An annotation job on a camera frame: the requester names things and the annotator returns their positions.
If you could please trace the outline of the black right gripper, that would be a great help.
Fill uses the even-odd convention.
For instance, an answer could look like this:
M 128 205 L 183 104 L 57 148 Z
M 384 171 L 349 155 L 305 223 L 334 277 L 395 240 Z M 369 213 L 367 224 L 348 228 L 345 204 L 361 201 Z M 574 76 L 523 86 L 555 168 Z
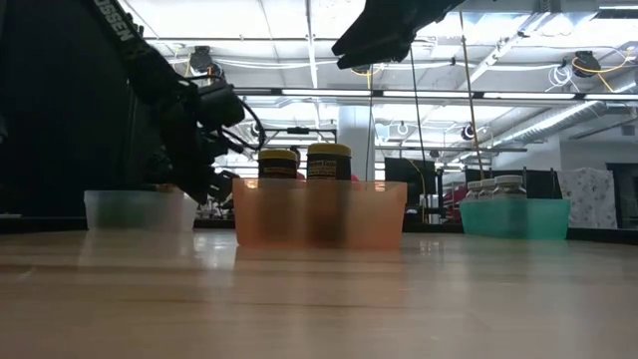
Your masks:
M 367 0 L 332 47 L 339 69 L 401 62 L 418 32 L 441 22 L 465 0 Z

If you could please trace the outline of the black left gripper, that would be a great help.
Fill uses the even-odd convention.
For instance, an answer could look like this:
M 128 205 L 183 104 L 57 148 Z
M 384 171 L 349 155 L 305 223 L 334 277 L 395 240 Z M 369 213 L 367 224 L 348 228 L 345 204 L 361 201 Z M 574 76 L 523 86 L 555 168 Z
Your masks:
M 170 163 L 169 181 L 196 202 L 211 197 L 226 200 L 235 174 L 211 173 L 214 159 L 227 154 L 227 145 L 205 134 L 181 103 L 159 105 L 159 136 Z

